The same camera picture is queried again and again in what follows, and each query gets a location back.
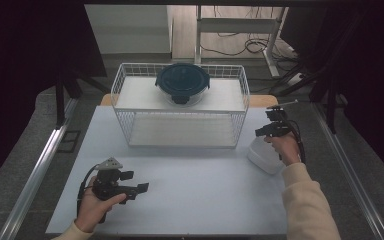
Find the black square frame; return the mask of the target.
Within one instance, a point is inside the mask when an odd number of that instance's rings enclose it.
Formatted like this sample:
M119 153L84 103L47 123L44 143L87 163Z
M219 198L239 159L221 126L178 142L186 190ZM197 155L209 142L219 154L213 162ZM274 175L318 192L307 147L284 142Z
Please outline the black square frame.
M63 135L62 140L59 143L58 153L73 153L80 137L80 130L69 130Z

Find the person's right hand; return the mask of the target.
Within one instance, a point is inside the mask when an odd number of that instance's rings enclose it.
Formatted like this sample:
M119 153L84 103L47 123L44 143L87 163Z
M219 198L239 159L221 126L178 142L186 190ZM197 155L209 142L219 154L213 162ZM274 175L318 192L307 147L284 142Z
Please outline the person's right hand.
M286 166L301 162L299 146L292 133L281 137L266 136L264 141L275 149Z

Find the wooden table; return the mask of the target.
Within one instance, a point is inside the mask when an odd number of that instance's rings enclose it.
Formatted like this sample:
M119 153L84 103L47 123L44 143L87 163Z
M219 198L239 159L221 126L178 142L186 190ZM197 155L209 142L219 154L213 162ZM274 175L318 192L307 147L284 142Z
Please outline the wooden table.
M251 95L250 96L250 107L270 107L278 104L276 97L272 95ZM111 105L111 95L106 94L100 103L101 106Z

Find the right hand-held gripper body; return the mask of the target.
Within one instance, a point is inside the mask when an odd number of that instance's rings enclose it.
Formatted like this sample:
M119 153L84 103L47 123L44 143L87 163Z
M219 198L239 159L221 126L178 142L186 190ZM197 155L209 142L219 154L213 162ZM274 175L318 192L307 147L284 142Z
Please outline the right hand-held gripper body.
M271 121L271 125L274 127L274 133L270 137L281 137L288 133L292 133L295 137L298 137L298 131L292 126L291 121L288 119L288 116L284 110L284 106L290 105L290 102L284 104L277 104L267 108L267 111L275 110L279 111L281 115L280 121Z

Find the round container with dark lid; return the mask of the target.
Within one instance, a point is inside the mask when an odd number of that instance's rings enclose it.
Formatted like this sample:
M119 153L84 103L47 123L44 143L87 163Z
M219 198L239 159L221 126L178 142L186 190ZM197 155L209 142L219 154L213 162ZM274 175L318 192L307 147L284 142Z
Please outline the round container with dark lid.
M158 73L155 86L170 103L190 106L198 103L202 94L210 88L210 76L197 65L176 63Z

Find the white power strip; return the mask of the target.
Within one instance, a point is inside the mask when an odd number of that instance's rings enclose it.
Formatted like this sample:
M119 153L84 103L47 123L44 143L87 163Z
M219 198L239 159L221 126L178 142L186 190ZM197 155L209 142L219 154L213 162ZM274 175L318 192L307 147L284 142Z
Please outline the white power strip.
M291 77L287 82L286 82L286 85L288 87L292 87L292 86L300 86L301 84L301 81L306 77L306 75L304 73L296 73L293 77Z

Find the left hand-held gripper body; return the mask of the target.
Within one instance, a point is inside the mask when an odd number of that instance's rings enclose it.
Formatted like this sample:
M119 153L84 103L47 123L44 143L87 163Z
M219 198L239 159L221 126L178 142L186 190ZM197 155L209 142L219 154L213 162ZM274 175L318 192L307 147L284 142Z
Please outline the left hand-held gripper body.
M118 176L119 172L122 172L122 167L123 165L114 157L110 157L95 167L98 173L93 183L92 191L98 199L105 201L118 194L125 194L126 199L122 201L122 204L128 201L128 188L134 186L121 186L119 184Z

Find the white wire shelf rack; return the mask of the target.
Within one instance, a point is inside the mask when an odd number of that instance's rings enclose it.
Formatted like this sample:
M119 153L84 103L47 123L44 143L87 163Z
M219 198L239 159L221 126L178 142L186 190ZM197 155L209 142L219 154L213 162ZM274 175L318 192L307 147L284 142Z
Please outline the white wire shelf rack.
M241 65L197 65L210 88L190 106L170 103L155 86L171 64L123 63L111 89L111 105L130 146L234 148L249 107Z

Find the white cabinet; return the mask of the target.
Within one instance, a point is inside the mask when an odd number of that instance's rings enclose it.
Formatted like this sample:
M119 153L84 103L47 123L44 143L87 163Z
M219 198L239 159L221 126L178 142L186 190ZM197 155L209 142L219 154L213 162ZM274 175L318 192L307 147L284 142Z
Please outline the white cabinet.
M85 9L102 54L172 52L170 6L86 4Z

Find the white rectangular lidded container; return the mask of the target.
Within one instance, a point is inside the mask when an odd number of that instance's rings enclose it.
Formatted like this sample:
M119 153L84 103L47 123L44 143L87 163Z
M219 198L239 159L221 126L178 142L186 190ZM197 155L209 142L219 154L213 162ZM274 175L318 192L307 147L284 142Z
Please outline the white rectangular lidded container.
M251 142L247 158L268 174L276 174L284 166L279 154L263 137L256 137Z

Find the person's left hand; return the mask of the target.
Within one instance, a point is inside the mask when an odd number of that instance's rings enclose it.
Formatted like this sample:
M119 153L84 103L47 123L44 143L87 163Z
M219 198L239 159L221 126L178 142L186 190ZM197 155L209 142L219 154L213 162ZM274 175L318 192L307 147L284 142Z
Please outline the person's left hand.
M74 220L76 227L85 233L92 233L103 216L114 205L126 199L125 194L118 194L105 201L98 199L92 191L95 179L95 176L91 178L83 194L77 218Z

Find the metal rail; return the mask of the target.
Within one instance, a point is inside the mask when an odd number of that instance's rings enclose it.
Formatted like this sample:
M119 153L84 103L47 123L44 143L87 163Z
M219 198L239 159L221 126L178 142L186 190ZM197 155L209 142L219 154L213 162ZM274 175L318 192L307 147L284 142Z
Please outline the metal rail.
M61 142L68 125L72 119L78 99L70 98L64 106L64 119L59 128L55 128L48 138L36 164L27 179L13 209L11 210L5 224L0 231L0 240L14 240L28 213L28 210L39 190L46 172L56 154L57 147Z
M344 172L345 178L350 185L353 195L365 217L374 237L376 240L384 240L384 222L377 210L377 207L369 197L366 189L360 181L353 165L346 154L343 145L339 141L337 135L332 132L326 122L326 115L323 107L320 104L312 103L311 107L316 114L317 121L325 134L327 141Z

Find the white metal desk frame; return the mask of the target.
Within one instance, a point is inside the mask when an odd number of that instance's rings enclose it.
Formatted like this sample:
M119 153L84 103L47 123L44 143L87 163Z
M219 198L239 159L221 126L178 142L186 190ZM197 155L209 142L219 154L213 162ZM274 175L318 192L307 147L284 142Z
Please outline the white metal desk frame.
M196 42L194 49L194 62L201 62L201 34L202 33L239 33L239 34L266 34L269 36L263 55L273 78L280 74L273 58L273 49L282 24L286 8L281 7L275 18L203 18L202 6L196 6Z

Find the dark curtain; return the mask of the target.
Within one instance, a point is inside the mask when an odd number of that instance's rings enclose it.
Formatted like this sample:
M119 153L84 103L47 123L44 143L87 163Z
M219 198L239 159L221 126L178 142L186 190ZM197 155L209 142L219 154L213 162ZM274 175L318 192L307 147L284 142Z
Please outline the dark curtain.
M364 17L335 70L337 90L347 100L345 115L384 163L384 0L361 1ZM353 13L344 5L291 7L281 38L308 70L319 70Z
M76 73L106 74L85 0L0 0L0 167L37 95Z

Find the black stand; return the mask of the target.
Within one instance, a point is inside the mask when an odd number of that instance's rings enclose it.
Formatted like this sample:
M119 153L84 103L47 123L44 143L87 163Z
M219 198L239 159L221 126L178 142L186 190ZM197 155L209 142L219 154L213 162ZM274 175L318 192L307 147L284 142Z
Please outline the black stand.
M332 69L323 67L314 74L314 79L316 83L309 94L309 98L312 102L320 102L324 96L327 96L326 123L331 133L335 134L335 110L338 93L337 74Z
M64 92L67 92L71 99L79 99L83 92L77 80L80 79L92 87L100 90L104 94L108 94L110 89L102 83L87 76L85 73L77 69L63 70L59 73L55 82L55 95L56 95L56 128L60 129L64 121L67 119L68 111L65 109Z

